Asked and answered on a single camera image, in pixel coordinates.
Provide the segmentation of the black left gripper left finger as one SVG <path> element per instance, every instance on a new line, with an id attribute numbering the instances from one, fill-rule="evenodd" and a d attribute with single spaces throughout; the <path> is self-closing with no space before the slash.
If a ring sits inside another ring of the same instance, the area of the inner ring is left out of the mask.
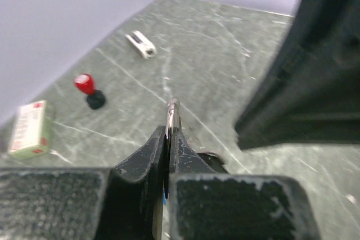
<path id="1" fill-rule="evenodd" d="M 2 239 L 160 239 L 165 128 L 114 167 L 1 169 Z"/>

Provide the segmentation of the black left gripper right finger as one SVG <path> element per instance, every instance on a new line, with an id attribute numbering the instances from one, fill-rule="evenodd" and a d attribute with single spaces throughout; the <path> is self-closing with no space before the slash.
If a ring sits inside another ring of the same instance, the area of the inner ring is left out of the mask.
<path id="1" fill-rule="evenodd" d="M 176 130 L 170 149 L 172 239 L 320 239 L 304 188 L 280 175 L 213 171 Z"/>

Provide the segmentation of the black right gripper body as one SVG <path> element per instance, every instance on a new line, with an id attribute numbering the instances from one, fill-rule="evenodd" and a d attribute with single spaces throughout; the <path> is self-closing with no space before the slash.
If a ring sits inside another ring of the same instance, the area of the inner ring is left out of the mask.
<path id="1" fill-rule="evenodd" d="M 301 0 L 235 131 L 242 150 L 359 143 L 359 0 Z"/>

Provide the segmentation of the blue key tag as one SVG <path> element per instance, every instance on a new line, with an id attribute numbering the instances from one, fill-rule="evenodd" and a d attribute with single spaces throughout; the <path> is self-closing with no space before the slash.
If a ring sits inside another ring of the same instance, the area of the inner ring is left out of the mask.
<path id="1" fill-rule="evenodd" d="M 169 192 L 169 180 L 168 179 L 164 179 L 163 181 L 163 204 L 166 205 L 167 204 L 167 199 L 168 199 L 168 192 Z"/>

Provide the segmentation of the white and green small box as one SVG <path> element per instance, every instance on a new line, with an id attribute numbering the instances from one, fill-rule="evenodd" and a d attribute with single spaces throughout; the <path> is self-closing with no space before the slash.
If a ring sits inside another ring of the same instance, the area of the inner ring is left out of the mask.
<path id="1" fill-rule="evenodd" d="M 15 159 L 28 159 L 50 151 L 55 112 L 46 100 L 20 106 L 8 144 L 8 154 Z"/>

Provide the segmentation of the white clip device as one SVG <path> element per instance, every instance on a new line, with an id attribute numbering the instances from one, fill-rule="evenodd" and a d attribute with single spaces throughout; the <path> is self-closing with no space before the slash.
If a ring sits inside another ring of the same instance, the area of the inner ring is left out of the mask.
<path id="1" fill-rule="evenodd" d="M 155 45 L 140 31 L 134 30 L 129 34 L 126 34 L 125 37 L 143 59 L 149 59 L 156 56 L 157 49 Z"/>

